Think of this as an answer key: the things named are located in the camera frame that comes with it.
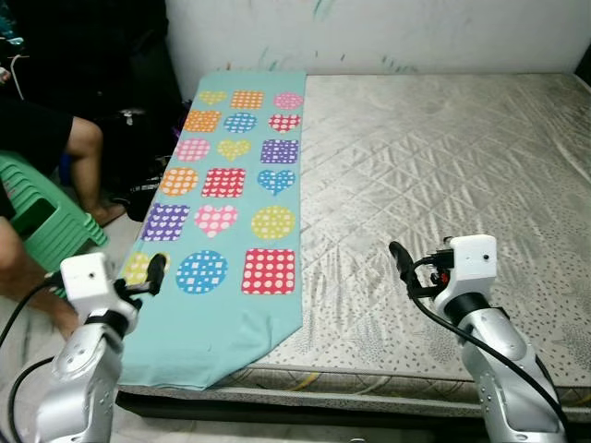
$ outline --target orange square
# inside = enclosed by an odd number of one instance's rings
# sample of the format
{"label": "orange square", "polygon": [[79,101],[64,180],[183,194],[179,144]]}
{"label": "orange square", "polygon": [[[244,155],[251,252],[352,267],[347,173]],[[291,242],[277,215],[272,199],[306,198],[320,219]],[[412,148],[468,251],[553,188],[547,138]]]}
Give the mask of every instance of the orange square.
{"label": "orange square", "polygon": [[264,97],[262,90],[235,90],[230,106],[236,109],[259,109]]}
{"label": "orange square", "polygon": [[215,131],[222,113],[219,111],[191,111],[185,122],[185,130],[189,132]]}

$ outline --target stacked plastic chair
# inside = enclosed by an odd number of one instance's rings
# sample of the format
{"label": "stacked plastic chair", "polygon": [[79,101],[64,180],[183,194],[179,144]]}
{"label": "stacked plastic chair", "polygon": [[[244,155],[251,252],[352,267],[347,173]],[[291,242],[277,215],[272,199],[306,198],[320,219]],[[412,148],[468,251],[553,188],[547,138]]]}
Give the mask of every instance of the stacked plastic chair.
{"label": "stacked plastic chair", "polygon": [[[38,226],[25,237],[29,254],[47,269],[59,269],[64,258],[76,254],[89,240],[105,245],[104,231],[83,212],[59,187],[39,173],[22,157],[0,151],[0,180],[16,211],[11,223],[19,226]],[[44,205],[47,209],[35,210]]]}

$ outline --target quilted mattress cover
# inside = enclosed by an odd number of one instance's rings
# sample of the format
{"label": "quilted mattress cover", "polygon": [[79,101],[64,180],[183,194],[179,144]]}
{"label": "quilted mattress cover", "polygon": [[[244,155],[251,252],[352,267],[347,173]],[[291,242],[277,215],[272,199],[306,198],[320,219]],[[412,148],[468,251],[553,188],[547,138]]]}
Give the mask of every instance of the quilted mattress cover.
{"label": "quilted mattress cover", "polygon": [[407,299],[388,243],[498,241],[493,304],[591,421],[591,99],[567,75],[308,77],[304,326],[181,399],[478,415],[456,339]]}

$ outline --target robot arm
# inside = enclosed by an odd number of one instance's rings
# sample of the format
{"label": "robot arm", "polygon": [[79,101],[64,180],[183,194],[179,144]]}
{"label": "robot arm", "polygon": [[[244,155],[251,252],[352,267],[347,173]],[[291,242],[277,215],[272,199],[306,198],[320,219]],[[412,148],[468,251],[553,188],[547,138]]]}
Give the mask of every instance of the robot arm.
{"label": "robot arm", "polygon": [[[532,377],[558,403],[545,368],[527,337],[506,313],[490,307],[490,287],[497,276],[497,245],[490,235],[456,237],[448,248],[414,263],[392,242],[401,279],[409,296],[432,298],[440,317],[504,355]],[[435,286],[423,288],[415,268],[430,264]],[[462,360],[476,382],[482,414],[493,443],[566,442],[565,429],[549,403],[530,384],[497,358],[461,339]]]}
{"label": "robot arm", "polygon": [[135,293],[158,293],[166,259],[157,255],[147,282],[126,287],[109,279],[102,253],[72,257],[61,265],[68,301],[83,326],[54,359],[51,387],[37,413],[38,443],[104,443],[111,437],[123,337],[138,322]]}

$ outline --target gray mattress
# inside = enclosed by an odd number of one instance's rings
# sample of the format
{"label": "gray mattress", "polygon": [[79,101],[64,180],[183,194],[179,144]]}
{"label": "gray mattress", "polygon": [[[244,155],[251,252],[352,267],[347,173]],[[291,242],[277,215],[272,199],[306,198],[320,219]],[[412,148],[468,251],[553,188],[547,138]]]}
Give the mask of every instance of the gray mattress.
{"label": "gray mattress", "polygon": [[388,243],[499,245],[493,302],[591,421],[591,106],[566,75],[309,77],[302,155],[304,327],[204,392],[124,391],[479,414],[456,340],[407,299]]}

